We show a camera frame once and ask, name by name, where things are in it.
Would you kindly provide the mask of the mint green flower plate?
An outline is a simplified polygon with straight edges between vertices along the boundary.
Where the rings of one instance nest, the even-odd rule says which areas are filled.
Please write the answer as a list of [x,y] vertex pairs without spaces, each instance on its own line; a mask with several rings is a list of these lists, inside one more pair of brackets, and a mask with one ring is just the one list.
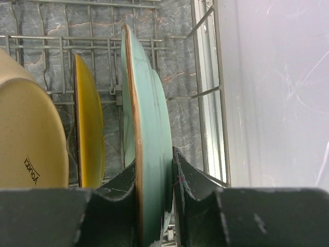
[[161,246],[171,217],[172,140],[156,70],[128,24],[121,28],[124,163],[135,165],[138,246]]

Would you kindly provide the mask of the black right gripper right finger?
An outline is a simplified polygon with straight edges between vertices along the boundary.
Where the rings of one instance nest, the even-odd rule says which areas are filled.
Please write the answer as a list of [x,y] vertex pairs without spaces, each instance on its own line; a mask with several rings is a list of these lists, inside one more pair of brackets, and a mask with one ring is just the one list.
[[328,246],[328,193],[222,188],[173,148],[179,246]]

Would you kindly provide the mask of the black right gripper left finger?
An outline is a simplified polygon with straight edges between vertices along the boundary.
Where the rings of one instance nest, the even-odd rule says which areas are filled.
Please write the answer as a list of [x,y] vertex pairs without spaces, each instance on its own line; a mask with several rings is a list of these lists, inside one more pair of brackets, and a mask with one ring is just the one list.
[[1,246],[136,246],[135,165],[98,189],[2,189]]

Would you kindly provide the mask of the cream bird plate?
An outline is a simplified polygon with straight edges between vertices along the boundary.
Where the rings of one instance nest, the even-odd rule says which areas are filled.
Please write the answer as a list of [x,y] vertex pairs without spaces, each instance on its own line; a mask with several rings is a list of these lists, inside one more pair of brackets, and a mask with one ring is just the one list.
[[69,183],[66,135],[51,98],[1,50],[1,188]]

